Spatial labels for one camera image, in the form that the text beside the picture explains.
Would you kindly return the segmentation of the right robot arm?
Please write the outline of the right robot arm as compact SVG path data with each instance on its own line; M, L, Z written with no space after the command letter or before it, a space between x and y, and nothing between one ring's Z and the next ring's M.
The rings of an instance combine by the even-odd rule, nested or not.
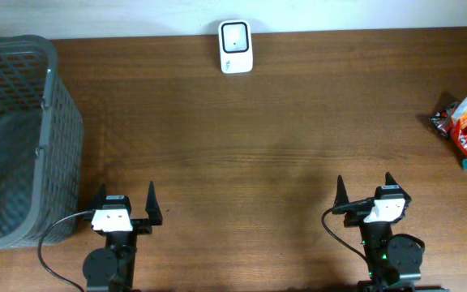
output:
M409 234L394 234L392 226L405 217L411 197L390 173L375 194L364 200L350 201L342 177L337 178L336 197L326 214L342 215L344 227L358 227L363 251L358 251L338 236L334 239L362 257L369 280L359 281L356 291L418 291L415 283L422 277L425 243Z

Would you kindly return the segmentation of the small orange box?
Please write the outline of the small orange box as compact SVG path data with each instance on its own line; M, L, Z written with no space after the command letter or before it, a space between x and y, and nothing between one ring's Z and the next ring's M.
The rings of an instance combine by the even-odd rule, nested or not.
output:
M467 127L467 97L452 111L450 119L454 127L457 125L460 129Z

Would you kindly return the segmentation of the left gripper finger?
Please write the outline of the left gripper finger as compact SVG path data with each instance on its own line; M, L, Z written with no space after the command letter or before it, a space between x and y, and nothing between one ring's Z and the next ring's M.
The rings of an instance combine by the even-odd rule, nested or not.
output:
M153 182L150 182L148 186L145 212L148 215L148 220L150 221L151 225L163 224L163 215L156 198L156 190Z
M102 204L105 202L105 198L106 198L106 186L104 183L102 183L96 195L93 197L91 202L88 204L88 207L86 208L86 210L96 211L97 209L101 209Z

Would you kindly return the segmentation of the black red snack packet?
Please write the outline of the black red snack packet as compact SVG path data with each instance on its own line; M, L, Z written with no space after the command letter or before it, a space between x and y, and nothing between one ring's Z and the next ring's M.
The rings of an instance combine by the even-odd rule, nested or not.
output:
M458 101L450 103L446 105L441 111L437 112L433 117L430 117L432 127L446 140L449 139L450 130L452 129L451 115L458 105Z

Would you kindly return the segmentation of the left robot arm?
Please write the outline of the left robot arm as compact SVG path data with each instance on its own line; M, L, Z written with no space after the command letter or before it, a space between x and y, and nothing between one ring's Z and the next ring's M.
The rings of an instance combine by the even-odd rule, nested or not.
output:
M105 245L85 258L83 275L87 291L127 292L133 290L137 238L150 235L163 224L154 184L149 183L145 218L131 216L131 201L126 195L108 195L101 185L89 205L84 220L105 237Z

